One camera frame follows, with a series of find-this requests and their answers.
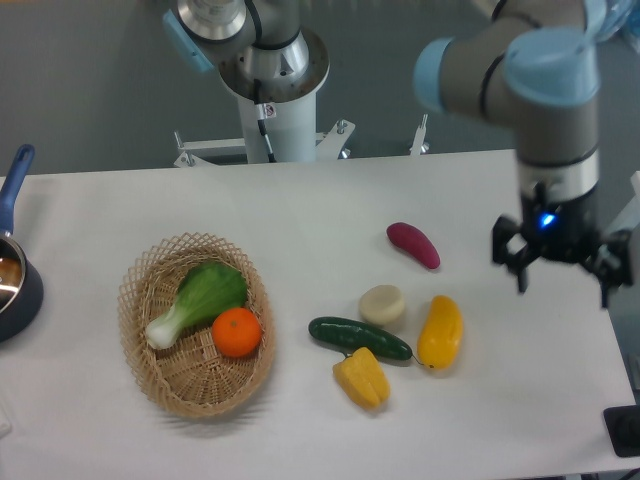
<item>yellow pepper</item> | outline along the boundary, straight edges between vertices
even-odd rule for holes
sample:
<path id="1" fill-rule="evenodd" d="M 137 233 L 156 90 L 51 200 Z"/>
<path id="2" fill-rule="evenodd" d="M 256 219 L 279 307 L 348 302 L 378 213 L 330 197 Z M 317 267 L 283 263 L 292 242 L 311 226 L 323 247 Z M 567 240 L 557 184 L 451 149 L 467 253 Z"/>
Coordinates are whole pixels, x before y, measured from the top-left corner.
<path id="1" fill-rule="evenodd" d="M 349 398 L 365 410 L 375 409 L 391 394 L 382 367 L 366 347 L 335 364 L 333 375 Z"/>
<path id="2" fill-rule="evenodd" d="M 434 297 L 418 338 L 418 358 L 434 370 L 451 366 L 460 349 L 463 333 L 462 314 L 456 302 L 444 295 Z"/>

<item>bok choy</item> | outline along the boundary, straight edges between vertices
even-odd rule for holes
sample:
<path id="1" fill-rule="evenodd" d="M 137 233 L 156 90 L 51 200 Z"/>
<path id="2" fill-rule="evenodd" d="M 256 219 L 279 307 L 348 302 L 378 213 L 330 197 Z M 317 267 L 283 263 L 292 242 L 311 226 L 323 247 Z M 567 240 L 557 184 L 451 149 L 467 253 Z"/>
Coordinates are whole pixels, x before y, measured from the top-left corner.
<path id="1" fill-rule="evenodd" d="M 203 263 L 189 270 L 171 308 L 147 325 L 147 343 L 156 350 L 169 348 L 185 328 L 212 322 L 246 301 L 247 283 L 238 270 L 218 262 Z"/>

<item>blue led light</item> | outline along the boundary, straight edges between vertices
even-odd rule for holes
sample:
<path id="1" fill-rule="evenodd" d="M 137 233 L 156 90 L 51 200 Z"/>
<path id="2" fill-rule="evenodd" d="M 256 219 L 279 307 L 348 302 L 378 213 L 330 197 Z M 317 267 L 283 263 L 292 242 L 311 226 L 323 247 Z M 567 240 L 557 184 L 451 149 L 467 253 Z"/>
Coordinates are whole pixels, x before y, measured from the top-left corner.
<path id="1" fill-rule="evenodd" d="M 543 213 L 540 217 L 540 228 L 545 229 L 556 221 L 556 216 L 551 213 Z"/>

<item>red sweet potato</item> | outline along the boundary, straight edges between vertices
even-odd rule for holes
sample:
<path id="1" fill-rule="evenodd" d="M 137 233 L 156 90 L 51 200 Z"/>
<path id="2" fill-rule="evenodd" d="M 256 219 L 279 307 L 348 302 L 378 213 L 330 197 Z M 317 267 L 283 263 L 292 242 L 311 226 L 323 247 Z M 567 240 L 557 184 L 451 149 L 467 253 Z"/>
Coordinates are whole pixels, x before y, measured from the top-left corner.
<path id="1" fill-rule="evenodd" d="M 408 223 L 398 222 L 387 227 L 387 236 L 393 245 L 408 253 L 428 269 L 440 266 L 440 256 L 433 243 L 421 230 Z"/>

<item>light blue joint cap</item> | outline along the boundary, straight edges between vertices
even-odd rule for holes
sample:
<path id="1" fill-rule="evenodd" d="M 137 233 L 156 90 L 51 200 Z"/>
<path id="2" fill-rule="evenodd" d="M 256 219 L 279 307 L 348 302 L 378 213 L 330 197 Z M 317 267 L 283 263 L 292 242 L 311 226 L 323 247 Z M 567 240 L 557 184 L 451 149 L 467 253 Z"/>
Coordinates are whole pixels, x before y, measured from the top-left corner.
<path id="1" fill-rule="evenodd" d="M 162 17 L 164 31 L 182 59 L 196 72 L 205 73 L 214 69 L 213 64 L 202 53 L 191 37 L 184 31 L 171 10 Z"/>
<path id="2" fill-rule="evenodd" d="M 551 107 L 582 105 L 600 88 L 594 44 L 575 28 L 543 28 L 516 38 L 504 72 L 516 95 Z"/>
<path id="3" fill-rule="evenodd" d="M 587 27 L 584 31 L 589 38 L 595 38 L 607 17 L 607 0 L 583 0 L 587 17 Z"/>
<path id="4" fill-rule="evenodd" d="M 445 111 L 440 98 L 440 66 L 453 38 L 440 38 L 425 47 L 413 71 L 413 91 L 418 101 L 434 112 Z"/>

